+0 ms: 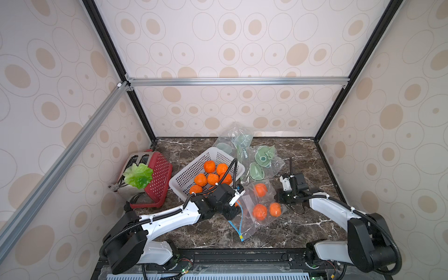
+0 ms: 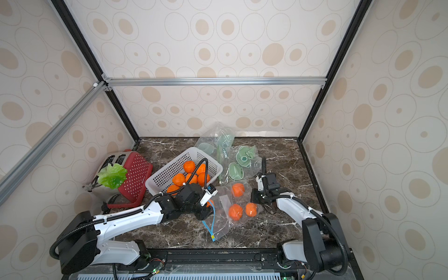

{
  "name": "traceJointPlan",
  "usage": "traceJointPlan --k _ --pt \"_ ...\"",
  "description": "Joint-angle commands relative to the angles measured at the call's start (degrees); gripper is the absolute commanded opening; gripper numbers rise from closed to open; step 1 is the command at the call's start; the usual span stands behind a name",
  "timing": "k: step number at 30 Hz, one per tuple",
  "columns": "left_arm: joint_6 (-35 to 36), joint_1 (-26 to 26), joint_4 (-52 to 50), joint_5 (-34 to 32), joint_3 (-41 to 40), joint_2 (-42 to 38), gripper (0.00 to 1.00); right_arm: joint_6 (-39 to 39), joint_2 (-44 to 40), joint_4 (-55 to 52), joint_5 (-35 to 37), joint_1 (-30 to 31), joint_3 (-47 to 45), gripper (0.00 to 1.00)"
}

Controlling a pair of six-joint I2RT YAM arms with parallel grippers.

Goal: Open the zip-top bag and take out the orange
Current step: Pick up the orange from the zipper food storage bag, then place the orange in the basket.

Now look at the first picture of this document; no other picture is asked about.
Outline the orange toy mandarin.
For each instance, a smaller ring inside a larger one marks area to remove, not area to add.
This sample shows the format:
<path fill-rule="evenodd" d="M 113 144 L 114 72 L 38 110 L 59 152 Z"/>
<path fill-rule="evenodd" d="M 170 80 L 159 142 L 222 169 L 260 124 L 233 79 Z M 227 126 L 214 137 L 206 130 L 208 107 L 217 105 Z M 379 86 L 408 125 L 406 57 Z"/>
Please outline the orange toy mandarin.
<path fill-rule="evenodd" d="M 217 171 L 217 174 L 218 174 L 219 176 L 221 176 L 221 175 L 223 175 L 224 173 L 226 173 L 227 170 L 228 170 L 228 165 L 227 165 L 227 164 L 225 164 L 225 163 L 220 163 L 220 164 L 217 165 L 217 169 L 216 169 L 216 171 Z"/>
<path fill-rule="evenodd" d="M 219 183 L 219 176 L 216 174 L 209 174 L 207 177 L 207 183 L 211 186 L 215 186 Z"/>
<path fill-rule="evenodd" d="M 204 171 L 205 173 L 213 173 L 216 170 L 216 164 L 214 161 L 206 161 L 204 163 Z"/>
<path fill-rule="evenodd" d="M 196 185 L 204 187 L 208 184 L 207 177 L 204 174 L 199 174 L 194 178 L 194 182 Z"/>

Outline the blue-seal clear zip-top bag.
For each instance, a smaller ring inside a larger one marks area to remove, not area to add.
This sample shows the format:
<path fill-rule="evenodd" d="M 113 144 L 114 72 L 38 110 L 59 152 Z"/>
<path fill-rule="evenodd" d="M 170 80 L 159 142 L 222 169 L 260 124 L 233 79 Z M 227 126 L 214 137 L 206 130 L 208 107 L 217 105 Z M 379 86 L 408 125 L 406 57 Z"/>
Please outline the blue-seal clear zip-top bag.
<path fill-rule="evenodd" d="M 235 205 L 239 212 L 229 224 L 242 242 L 258 229 L 267 228 L 287 211 L 286 206 L 276 202 L 275 189 L 269 180 L 249 183 Z"/>

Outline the green-seal clear zip-top bag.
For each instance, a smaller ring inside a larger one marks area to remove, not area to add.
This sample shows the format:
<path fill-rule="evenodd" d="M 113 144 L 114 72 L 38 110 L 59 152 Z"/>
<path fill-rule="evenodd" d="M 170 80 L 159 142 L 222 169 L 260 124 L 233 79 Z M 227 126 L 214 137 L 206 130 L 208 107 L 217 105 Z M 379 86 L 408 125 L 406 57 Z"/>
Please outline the green-seal clear zip-top bag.
<path fill-rule="evenodd" d="M 268 180 L 275 177 L 285 165 L 285 161 L 278 156 L 274 145 L 259 145 L 246 149 L 248 158 L 244 161 L 245 182 Z"/>

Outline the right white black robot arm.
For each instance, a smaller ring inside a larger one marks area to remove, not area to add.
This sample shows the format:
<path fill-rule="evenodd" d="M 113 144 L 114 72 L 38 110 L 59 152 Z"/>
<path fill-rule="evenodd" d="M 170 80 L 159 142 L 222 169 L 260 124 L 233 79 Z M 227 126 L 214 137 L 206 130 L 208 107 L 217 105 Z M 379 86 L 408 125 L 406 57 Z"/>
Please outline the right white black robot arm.
<path fill-rule="evenodd" d="M 336 261 L 354 266 L 364 273 L 396 275 L 403 266 L 400 249 L 383 216 L 357 210 L 318 188 L 306 183 L 303 173 L 291 169 L 280 177 L 277 203 L 293 207 L 301 204 L 319 212 L 346 231 L 346 241 L 315 240 L 304 250 L 308 265 L 318 261 Z"/>

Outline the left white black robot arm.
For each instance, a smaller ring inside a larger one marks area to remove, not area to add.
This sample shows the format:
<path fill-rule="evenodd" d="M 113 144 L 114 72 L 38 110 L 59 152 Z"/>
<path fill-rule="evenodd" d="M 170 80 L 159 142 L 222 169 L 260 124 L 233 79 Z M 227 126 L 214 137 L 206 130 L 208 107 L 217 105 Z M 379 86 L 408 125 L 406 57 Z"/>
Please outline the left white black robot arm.
<path fill-rule="evenodd" d="M 218 177 L 208 190 L 201 186 L 191 188 L 183 205 L 152 215 L 138 216 L 128 211 L 103 238 L 99 250 L 101 260 L 106 260 L 113 274 L 121 274 L 136 264 L 171 265 L 179 255 L 168 241 L 156 238 L 183 226 L 197 224 L 221 214 L 232 221 L 242 213 L 238 199 L 245 192 L 236 183 L 238 160 L 233 159 L 225 173 Z"/>

